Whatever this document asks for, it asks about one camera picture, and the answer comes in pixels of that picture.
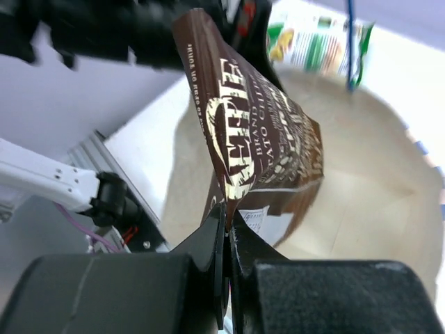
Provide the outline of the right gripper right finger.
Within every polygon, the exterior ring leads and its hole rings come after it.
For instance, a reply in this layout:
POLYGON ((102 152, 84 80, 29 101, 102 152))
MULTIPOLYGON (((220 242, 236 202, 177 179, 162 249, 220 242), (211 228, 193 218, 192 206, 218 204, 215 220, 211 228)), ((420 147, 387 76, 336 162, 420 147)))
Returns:
POLYGON ((229 231, 235 333, 442 333, 418 276, 387 260, 290 260, 240 214, 229 231))

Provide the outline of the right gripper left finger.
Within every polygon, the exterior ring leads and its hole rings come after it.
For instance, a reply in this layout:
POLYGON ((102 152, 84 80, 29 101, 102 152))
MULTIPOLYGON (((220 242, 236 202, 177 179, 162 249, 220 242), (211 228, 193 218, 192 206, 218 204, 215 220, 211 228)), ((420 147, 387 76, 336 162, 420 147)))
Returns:
POLYGON ((225 206, 168 253, 48 255, 24 271, 2 333, 217 333, 225 206))

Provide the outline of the blue checkered paper bag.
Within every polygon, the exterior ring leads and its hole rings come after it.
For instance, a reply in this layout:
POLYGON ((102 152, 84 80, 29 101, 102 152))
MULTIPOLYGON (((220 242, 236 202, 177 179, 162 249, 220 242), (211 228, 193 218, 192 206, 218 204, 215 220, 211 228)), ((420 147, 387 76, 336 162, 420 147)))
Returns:
MULTIPOLYGON (((305 15, 342 16, 297 1, 274 8, 268 25, 305 15)), ((323 144, 323 180, 316 198, 295 230, 276 247, 297 259, 360 259, 402 262, 420 277, 432 299, 442 266, 443 217, 440 172, 421 151, 401 114, 428 105, 400 76, 383 82, 397 100, 372 93, 361 82, 350 89, 345 77, 273 65, 275 85, 319 124, 323 144)), ((174 162, 161 231, 178 245, 209 213, 204 212, 213 175, 188 79, 169 94, 184 98, 175 131, 174 162)))

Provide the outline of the green cassava chips bag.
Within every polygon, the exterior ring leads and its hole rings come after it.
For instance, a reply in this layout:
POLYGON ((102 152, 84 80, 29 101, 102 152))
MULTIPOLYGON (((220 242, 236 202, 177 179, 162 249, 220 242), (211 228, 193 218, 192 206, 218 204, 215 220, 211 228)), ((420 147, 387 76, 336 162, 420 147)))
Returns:
POLYGON ((362 82, 371 23, 349 24, 342 16, 320 14, 286 18, 268 26, 266 49, 273 65, 346 78, 350 89, 362 82))

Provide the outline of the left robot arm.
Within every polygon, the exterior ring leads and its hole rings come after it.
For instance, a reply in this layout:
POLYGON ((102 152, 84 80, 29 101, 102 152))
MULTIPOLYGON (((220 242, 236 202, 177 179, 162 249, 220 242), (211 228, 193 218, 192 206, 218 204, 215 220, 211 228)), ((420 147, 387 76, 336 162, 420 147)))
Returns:
MULTIPOLYGON (((40 24, 68 68, 77 56, 179 70, 172 23, 201 8, 223 39, 272 84, 279 85, 266 53, 270 1, 2 1, 1 53, 34 63, 31 43, 40 24)), ((8 141, 1 142, 1 183, 90 217, 98 227, 129 228, 145 220, 139 202, 114 173, 78 169, 8 141)))

